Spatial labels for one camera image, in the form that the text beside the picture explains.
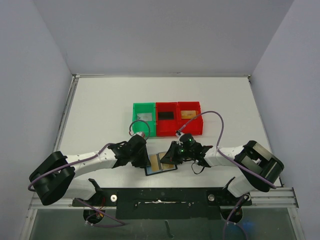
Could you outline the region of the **black leather card holder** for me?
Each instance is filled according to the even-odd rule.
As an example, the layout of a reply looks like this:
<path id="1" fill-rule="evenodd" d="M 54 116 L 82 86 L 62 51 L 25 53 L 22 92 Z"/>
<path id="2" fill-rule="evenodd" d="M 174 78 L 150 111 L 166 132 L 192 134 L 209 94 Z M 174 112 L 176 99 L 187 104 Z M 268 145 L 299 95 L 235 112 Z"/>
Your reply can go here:
<path id="1" fill-rule="evenodd" d="M 164 157 L 166 152 L 159 152 L 157 154 L 151 154 L 148 156 L 150 161 L 150 166 L 144 168 L 146 176 L 152 176 L 156 174 L 161 174 L 164 172 L 170 172 L 178 169 L 177 165 L 161 163 L 160 160 Z"/>

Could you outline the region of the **green plastic bin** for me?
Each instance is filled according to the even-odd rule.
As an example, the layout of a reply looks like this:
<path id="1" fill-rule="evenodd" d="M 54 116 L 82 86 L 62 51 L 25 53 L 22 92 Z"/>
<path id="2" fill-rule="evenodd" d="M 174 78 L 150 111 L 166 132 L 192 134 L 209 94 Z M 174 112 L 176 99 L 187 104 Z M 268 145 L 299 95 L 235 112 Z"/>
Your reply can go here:
<path id="1" fill-rule="evenodd" d="M 131 127 L 134 133 L 144 132 L 146 135 L 150 133 L 150 137 L 156 136 L 156 103 L 133 103 L 132 120 L 142 120 L 148 123 L 150 131 L 145 123 L 138 121 Z"/>

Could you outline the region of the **red plastic bin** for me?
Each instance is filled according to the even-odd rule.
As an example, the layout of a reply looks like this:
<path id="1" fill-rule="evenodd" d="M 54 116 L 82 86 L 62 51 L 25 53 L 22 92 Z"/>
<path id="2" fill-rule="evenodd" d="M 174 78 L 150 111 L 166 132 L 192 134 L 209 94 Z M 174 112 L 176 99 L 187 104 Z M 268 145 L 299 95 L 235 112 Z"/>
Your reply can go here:
<path id="1" fill-rule="evenodd" d="M 156 102 L 156 136 L 174 137 L 178 129 L 178 103 Z"/>
<path id="2" fill-rule="evenodd" d="M 201 116 L 189 120 L 201 113 L 201 105 L 199 101 L 179 101 L 177 103 L 178 109 L 178 129 L 185 126 L 181 131 L 185 134 L 190 133 L 194 136 L 203 134 L 203 118 Z"/>

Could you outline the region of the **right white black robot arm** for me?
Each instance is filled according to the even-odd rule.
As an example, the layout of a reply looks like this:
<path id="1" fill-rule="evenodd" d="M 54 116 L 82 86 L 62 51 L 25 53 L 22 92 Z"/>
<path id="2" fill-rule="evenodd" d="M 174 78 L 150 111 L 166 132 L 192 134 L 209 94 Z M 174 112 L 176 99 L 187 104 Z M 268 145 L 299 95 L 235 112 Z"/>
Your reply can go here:
<path id="1" fill-rule="evenodd" d="M 226 189 L 236 198 L 253 190 L 267 193 L 275 189 L 275 181 L 284 170 L 284 164 L 254 140 L 237 147 L 219 147 L 202 145 L 190 133 L 172 141 L 160 159 L 162 164 L 168 165 L 180 165 L 188 161 L 204 168 L 239 168 L 241 175 L 226 185 Z"/>

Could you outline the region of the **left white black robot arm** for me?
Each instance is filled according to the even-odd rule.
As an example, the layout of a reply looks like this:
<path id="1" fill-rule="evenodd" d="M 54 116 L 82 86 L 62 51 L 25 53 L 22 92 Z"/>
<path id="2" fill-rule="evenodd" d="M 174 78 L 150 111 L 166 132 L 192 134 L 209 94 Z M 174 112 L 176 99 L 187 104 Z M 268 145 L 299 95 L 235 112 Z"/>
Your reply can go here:
<path id="1" fill-rule="evenodd" d="M 148 167 L 151 163 L 146 144 L 145 134 L 138 132 L 128 141 L 108 143 L 99 151 L 77 155 L 55 151 L 29 176 L 27 189 L 37 193 L 44 206 L 64 196 L 89 200 L 98 192 L 98 184 L 93 179 L 81 180 L 79 176 L 128 163 L 135 168 Z"/>

